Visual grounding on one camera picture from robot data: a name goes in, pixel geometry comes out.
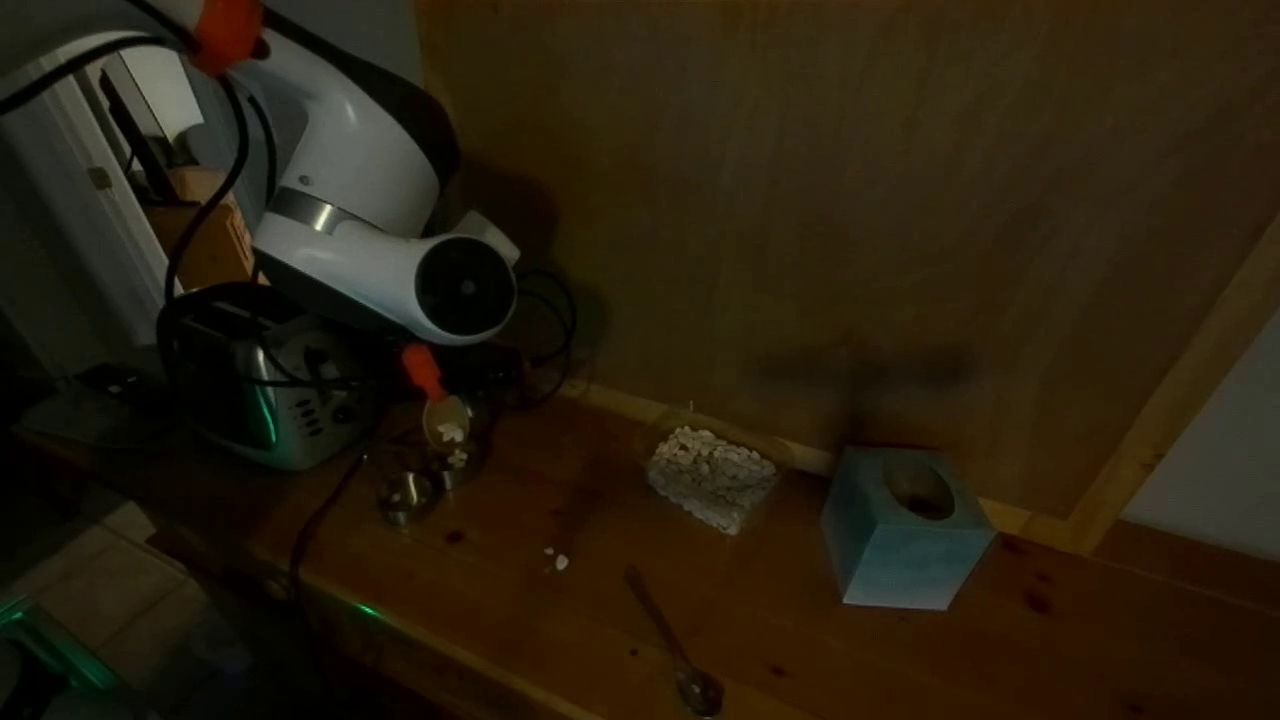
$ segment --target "tissue box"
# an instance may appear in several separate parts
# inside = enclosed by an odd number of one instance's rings
[[[918,450],[848,450],[824,505],[838,599],[939,611],[993,543],[954,471]]]

